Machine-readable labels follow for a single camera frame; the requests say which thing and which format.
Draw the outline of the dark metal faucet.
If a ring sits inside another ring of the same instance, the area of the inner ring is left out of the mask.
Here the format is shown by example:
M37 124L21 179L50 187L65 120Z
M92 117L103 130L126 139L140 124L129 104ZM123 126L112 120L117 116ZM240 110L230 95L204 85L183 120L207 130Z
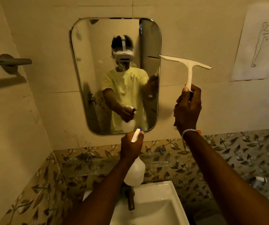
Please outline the dark metal faucet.
M135 210L135 202L134 202L135 192L133 186L125 185L125 196L128 200L129 211Z

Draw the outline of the white wall fitting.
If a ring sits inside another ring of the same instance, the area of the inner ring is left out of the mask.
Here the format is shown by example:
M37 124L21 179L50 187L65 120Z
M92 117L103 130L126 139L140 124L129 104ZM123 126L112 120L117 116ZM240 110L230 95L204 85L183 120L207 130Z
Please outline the white wall fitting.
M255 189L266 182L267 179L265 177L260 176L254 176L249 179L249 185L251 185Z

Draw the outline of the white spray bottle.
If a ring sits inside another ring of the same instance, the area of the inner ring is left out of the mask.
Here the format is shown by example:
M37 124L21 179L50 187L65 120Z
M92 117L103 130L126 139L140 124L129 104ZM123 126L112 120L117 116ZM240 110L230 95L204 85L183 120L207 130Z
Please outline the white spray bottle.
M132 144L137 142L140 132L142 132L141 128L137 128L134 131L133 137L130 140ZM129 155L129 147L122 145L121 148L125 152L125 155ZM124 183L132 187L140 186L144 181L145 168L144 162L140 159L140 156L138 156L130 166L125 176Z

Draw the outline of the white window squeegee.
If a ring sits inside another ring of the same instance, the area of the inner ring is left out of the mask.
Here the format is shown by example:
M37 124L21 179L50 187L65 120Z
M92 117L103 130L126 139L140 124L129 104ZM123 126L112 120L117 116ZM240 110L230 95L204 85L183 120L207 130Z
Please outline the white window squeegee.
M184 64L187 69L188 69L188 74L187 74L187 83L185 84L185 86L191 91L191 86L192 86L192 74L193 74L193 67L194 66L198 66L204 69L212 69L211 66L193 61L193 60L188 60L188 59L183 59L183 58L179 58L179 57L172 57L172 56L165 56L165 55L159 55L161 58L163 58L164 60L168 60L168 61L175 61L175 62L179 62L181 64Z

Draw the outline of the person's left forearm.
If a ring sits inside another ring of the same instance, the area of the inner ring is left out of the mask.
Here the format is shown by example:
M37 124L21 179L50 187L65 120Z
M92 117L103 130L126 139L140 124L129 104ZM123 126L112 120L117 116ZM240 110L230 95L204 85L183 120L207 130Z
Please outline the person's left forearm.
M134 160L121 158L88 197L69 212L61 225L109 225L120 188Z

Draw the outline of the person's right hand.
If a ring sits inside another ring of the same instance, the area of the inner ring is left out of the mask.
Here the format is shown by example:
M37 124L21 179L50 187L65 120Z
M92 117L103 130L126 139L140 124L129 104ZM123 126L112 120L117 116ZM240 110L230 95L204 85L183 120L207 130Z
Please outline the person's right hand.
M197 121L202 108L201 89L192 84L190 91L190 107L187 110L178 110L178 99L174 107L174 124L181 135L184 131L196 130Z

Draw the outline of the person's right forearm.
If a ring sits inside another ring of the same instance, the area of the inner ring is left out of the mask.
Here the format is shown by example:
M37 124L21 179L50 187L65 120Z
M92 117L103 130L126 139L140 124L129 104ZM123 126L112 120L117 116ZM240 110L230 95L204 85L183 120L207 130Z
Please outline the person's right forearm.
M269 199L249 185L197 131L183 140L228 225L269 225Z

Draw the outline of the clear glass shelf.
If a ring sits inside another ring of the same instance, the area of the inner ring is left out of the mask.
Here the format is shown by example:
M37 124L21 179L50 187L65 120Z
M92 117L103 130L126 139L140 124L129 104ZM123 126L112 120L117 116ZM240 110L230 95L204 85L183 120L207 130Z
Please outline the clear glass shelf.
M177 159L170 153L141 154L140 159L148 169L157 169L177 164ZM63 174L67 176L99 175L109 173L118 163L118 160L119 157L93 158L89 156L81 160L64 162L61 166Z

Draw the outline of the white ceramic sink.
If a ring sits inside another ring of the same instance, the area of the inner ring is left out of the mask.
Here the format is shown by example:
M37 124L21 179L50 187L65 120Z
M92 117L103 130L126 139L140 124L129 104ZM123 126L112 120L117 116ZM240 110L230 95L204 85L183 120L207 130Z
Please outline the white ceramic sink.
M135 209L125 194L117 202L110 225L190 225L172 181L134 188Z

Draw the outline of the rounded wall mirror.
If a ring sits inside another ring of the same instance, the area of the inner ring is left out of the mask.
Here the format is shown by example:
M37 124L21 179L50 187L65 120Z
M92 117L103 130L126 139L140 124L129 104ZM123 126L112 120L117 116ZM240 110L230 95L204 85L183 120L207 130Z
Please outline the rounded wall mirror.
M90 131L112 135L154 128L159 26L148 18L80 18L70 37Z

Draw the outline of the metal towel bar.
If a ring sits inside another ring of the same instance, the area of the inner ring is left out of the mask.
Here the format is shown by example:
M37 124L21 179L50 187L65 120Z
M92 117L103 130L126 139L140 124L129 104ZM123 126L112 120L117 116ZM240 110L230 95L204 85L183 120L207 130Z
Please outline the metal towel bar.
M18 72L18 66L31 65L32 60L27 58L14 58L9 54L0 55L0 66L8 74L14 75Z

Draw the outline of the paper with figure sketch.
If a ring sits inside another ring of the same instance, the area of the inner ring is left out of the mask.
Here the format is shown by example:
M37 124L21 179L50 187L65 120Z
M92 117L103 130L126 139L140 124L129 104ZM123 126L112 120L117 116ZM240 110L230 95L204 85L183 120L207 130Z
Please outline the paper with figure sketch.
M248 7L237 49L232 81L269 78L269 3Z

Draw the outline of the person's left hand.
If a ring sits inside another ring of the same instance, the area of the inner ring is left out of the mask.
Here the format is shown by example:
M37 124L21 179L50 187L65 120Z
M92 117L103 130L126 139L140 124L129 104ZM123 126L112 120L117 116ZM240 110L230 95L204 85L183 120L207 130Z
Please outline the person's left hand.
M143 143L131 141L134 133L134 131L129 132L121 138L120 160L127 163L129 166L139 157L143 146Z

